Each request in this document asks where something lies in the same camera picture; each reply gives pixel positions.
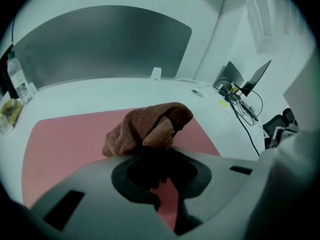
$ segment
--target black slot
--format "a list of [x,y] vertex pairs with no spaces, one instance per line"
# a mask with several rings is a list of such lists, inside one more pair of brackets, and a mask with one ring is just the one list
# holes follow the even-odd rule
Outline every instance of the black slot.
[[85,193],[82,192],[74,190],[69,191],[43,220],[57,230],[62,231],[84,195]]
[[232,166],[230,168],[230,170],[241,173],[241,174],[246,174],[246,175],[250,175],[252,172],[252,169],[241,167],[241,166],[236,166],[236,165]]

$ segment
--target white table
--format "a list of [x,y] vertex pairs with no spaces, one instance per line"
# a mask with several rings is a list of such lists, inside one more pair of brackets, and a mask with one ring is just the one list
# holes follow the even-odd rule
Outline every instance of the white table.
[[[192,89],[203,94],[199,97]],[[22,203],[21,174],[31,131],[40,120],[95,112],[146,107],[161,103],[185,104],[222,157],[257,160],[250,139],[223,98],[211,87],[193,83],[148,78],[100,78],[48,87],[21,111],[8,136],[0,134],[0,179],[9,196]],[[259,152],[265,149],[263,130],[246,124]]]

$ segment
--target snack package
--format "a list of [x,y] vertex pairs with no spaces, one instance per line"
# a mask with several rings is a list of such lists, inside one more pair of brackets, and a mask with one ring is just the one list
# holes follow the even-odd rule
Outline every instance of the snack package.
[[0,133],[8,135],[15,127],[22,103],[14,98],[9,99],[0,110]]

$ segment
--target brown towel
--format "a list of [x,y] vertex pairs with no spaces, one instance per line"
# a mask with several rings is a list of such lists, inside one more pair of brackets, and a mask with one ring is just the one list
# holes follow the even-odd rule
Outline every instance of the brown towel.
[[178,102],[132,110],[106,134],[102,154],[118,156],[141,147],[165,152],[171,147],[175,134],[193,116],[185,105]]

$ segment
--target black chair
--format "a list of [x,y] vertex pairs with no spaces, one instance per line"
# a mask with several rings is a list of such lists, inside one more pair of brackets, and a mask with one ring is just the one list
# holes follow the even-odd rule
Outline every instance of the black chair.
[[274,118],[272,118],[269,122],[265,123],[262,127],[265,132],[269,135],[269,138],[264,139],[264,147],[268,149],[271,144],[272,137],[274,136],[276,127],[284,127],[286,128],[289,124],[287,124],[287,120],[281,114],[277,114]]
[[291,111],[291,108],[286,108],[283,112],[282,112],[282,116],[285,120],[285,123],[287,124],[287,126],[289,126],[289,124],[293,124],[295,122],[295,125],[296,124],[296,121],[295,121],[295,116],[294,114],[292,113]]

